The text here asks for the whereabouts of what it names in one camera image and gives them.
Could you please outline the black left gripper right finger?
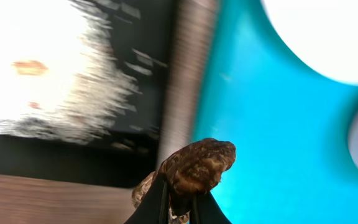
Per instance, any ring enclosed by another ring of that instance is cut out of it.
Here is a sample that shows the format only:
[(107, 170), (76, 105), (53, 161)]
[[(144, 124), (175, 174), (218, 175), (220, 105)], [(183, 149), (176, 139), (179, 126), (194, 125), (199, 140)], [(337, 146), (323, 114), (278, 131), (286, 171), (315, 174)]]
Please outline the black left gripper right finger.
[(193, 197), (190, 224), (231, 224), (220, 209), (211, 192)]

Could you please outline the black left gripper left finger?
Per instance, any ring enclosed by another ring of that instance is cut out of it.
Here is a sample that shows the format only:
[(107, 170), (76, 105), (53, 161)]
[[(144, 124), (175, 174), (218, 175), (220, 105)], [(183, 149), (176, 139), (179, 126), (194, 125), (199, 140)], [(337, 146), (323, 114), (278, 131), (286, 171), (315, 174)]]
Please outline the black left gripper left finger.
[(168, 182), (159, 174), (143, 201), (124, 224), (168, 224)]

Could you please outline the brown food scrap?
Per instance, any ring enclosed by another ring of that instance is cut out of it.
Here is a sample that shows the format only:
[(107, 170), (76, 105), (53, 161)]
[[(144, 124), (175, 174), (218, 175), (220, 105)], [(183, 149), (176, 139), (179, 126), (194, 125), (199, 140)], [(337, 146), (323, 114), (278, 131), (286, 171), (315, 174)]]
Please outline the brown food scrap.
[(132, 190), (131, 200), (138, 208), (158, 175), (164, 175), (169, 189), (169, 223), (190, 221), (191, 199), (212, 191), (236, 161), (236, 146), (230, 141), (204, 138), (168, 156)]

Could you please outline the large white plate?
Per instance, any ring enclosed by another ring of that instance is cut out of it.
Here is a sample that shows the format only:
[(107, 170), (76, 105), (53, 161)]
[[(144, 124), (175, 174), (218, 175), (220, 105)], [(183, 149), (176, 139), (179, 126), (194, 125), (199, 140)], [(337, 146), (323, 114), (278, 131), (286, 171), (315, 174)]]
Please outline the large white plate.
[(262, 0), (285, 45), (317, 73), (358, 85), (358, 0)]

